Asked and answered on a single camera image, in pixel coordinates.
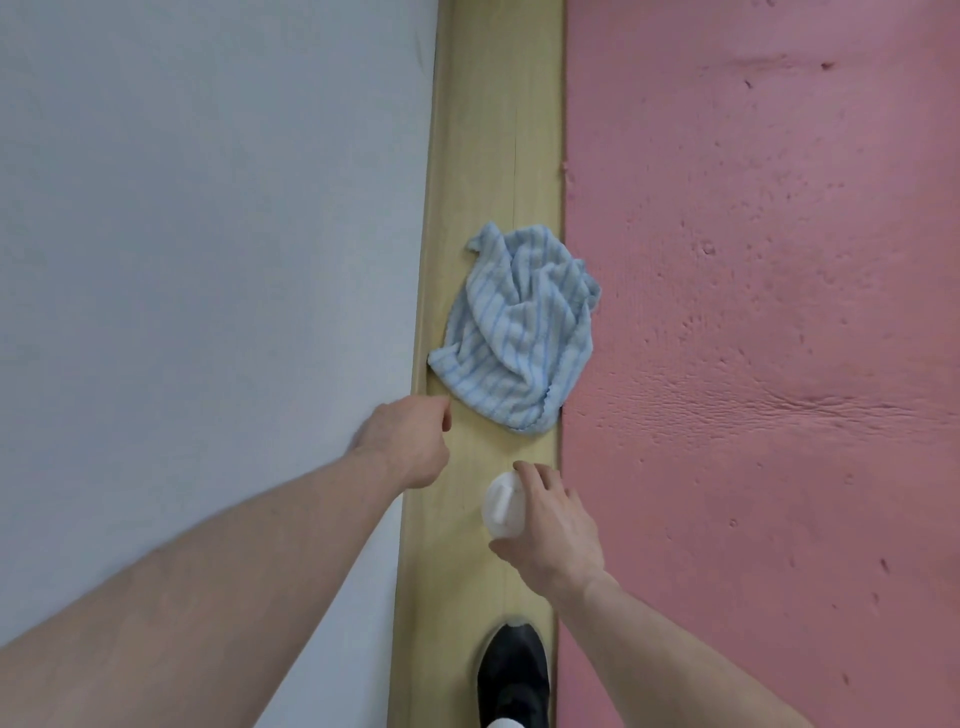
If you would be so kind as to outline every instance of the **gray wall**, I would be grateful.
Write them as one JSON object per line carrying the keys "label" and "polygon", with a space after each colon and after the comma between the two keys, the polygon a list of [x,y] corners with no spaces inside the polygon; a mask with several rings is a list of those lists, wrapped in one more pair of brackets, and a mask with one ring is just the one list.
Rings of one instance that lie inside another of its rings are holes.
{"label": "gray wall", "polygon": [[[0,643],[409,391],[435,29],[0,4]],[[261,725],[383,725],[397,506]]]}

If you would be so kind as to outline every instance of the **blue striped towel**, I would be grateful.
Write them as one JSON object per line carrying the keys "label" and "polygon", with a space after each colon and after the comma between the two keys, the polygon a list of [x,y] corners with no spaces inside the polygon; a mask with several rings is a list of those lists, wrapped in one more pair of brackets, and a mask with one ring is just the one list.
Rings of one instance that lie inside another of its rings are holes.
{"label": "blue striped towel", "polygon": [[504,235],[487,223],[427,363],[467,406],[514,432],[550,429],[593,352],[600,286],[543,225]]}

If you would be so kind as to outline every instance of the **pink wall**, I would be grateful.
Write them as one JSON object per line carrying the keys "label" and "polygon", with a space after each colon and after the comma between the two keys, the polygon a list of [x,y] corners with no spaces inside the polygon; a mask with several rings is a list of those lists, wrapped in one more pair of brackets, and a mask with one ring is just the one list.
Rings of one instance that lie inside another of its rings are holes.
{"label": "pink wall", "polygon": [[[960,725],[960,3],[568,13],[610,570],[819,725]],[[559,715],[619,724],[566,634]]]}

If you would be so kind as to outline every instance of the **black shoe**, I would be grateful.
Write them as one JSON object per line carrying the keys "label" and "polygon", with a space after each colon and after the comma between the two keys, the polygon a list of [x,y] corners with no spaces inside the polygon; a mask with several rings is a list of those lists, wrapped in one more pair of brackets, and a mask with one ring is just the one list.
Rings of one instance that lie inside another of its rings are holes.
{"label": "black shoe", "polygon": [[493,635],[477,670],[477,702],[482,728],[500,717],[523,728],[549,728],[550,676],[532,625],[507,623]]}

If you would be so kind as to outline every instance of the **microfiber cloth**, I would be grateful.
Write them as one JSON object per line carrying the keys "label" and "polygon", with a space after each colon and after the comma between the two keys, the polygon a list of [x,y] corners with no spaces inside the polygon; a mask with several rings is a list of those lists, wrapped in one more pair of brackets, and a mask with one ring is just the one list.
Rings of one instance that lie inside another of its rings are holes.
{"label": "microfiber cloth", "polygon": [[543,225],[504,235],[487,223],[467,248],[479,256],[427,363],[484,417],[545,432],[593,352],[600,286]]}

